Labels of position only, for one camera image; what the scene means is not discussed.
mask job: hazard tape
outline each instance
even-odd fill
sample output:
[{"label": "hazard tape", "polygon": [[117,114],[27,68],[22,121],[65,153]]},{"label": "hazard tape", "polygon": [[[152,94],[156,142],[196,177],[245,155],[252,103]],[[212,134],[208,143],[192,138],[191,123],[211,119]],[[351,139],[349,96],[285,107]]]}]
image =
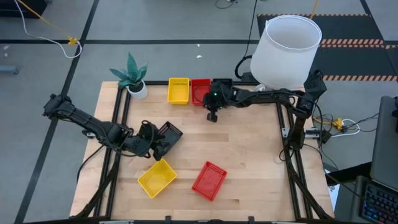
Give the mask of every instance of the hazard tape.
[{"label": "hazard tape", "polygon": [[398,77],[393,75],[324,75],[324,81],[397,81]]},{"label": "hazard tape", "polygon": [[[292,13],[292,14],[276,14],[276,13],[271,13],[271,14],[257,14],[257,17],[260,16],[283,16],[283,15],[295,15],[295,16],[311,16],[311,14],[297,14],[297,13]],[[315,14],[314,16],[369,16],[369,14]]]},{"label": "hazard tape", "polygon": [[386,49],[393,49],[393,48],[398,48],[397,45],[387,45]]},{"label": "hazard tape", "polygon": [[323,39],[319,47],[337,48],[385,48],[381,39]]}]

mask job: wooden tabletop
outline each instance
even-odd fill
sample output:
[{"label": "wooden tabletop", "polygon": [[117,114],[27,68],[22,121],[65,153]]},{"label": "wooden tabletop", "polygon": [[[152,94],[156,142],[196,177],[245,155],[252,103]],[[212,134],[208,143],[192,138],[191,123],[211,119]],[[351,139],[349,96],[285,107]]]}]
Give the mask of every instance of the wooden tabletop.
[{"label": "wooden tabletop", "polygon": [[[218,112],[218,122],[212,123],[206,120],[208,111],[200,106],[168,103],[167,86],[148,86],[148,92],[144,100],[131,100],[127,125],[138,132],[143,119],[158,128],[170,121],[183,132],[178,143],[164,156],[177,178],[151,199],[137,179],[155,163],[153,157],[122,157],[112,219],[164,220],[171,215],[173,220],[243,221],[248,220],[248,216],[254,216],[256,221],[294,220],[286,165],[278,158],[282,141],[275,104],[222,109]],[[116,93],[117,82],[103,82],[96,118],[111,121]],[[312,127],[310,119],[306,127]],[[317,147],[315,140],[308,139],[305,143]],[[97,140],[89,139],[85,158],[99,146]],[[71,215],[78,213],[97,190],[104,152],[81,171]],[[304,146],[302,160],[309,191],[325,211],[334,216],[319,153]],[[191,189],[206,161],[228,172],[213,202]],[[304,217],[302,195],[297,192]],[[107,198],[108,192],[105,192],[101,214]]]}]

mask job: red basket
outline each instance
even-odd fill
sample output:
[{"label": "red basket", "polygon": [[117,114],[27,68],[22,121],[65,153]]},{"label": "red basket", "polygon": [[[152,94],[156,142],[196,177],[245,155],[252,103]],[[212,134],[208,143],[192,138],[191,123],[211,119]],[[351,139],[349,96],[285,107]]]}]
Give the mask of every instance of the red basket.
[{"label": "red basket", "polygon": [[212,202],[226,175],[225,170],[207,161],[193,184],[192,190]]},{"label": "red basket", "polygon": [[195,106],[202,106],[205,93],[210,90],[211,80],[209,78],[198,78],[191,80],[192,103]]}]

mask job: plastic basket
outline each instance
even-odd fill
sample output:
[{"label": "plastic basket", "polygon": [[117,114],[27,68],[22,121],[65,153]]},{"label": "plastic basket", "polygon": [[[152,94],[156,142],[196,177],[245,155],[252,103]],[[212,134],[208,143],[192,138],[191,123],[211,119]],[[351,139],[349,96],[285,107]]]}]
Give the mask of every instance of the plastic basket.
[{"label": "plastic basket", "polygon": [[223,184],[226,175],[227,172],[225,170],[207,161],[193,184],[192,190],[212,202],[221,184]]},{"label": "plastic basket", "polygon": [[167,101],[171,104],[187,104],[189,101],[189,78],[170,78]]},{"label": "plastic basket", "polygon": [[203,96],[210,90],[211,80],[209,78],[199,78],[191,80],[192,103],[195,106],[203,106]]},{"label": "plastic basket", "polygon": [[168,163],[161,159],[156,162],[144,175],[138,178],[138,183],[147,192],[150,198],[154,198],[171,181],[177,177]]}]

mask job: succulent plant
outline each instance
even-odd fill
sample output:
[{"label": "succulent plant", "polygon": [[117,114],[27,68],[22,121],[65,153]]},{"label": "succulent plant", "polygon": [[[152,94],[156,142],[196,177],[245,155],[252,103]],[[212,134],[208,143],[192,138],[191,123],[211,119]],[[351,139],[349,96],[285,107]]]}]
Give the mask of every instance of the succulent plant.
[{"label": "succulent plant", "polygon": [[127,70],[120,69],[116,70],[111,68],[111,72],[113,75],[116,75],[120,78],[119,85],[120,86],[137,86],[140,84],[141,80],[145,77],[147,73],[148,65],[137,68],[137,63],[134,60],[134,57],[129,52],[129,56],[127,58]]}]

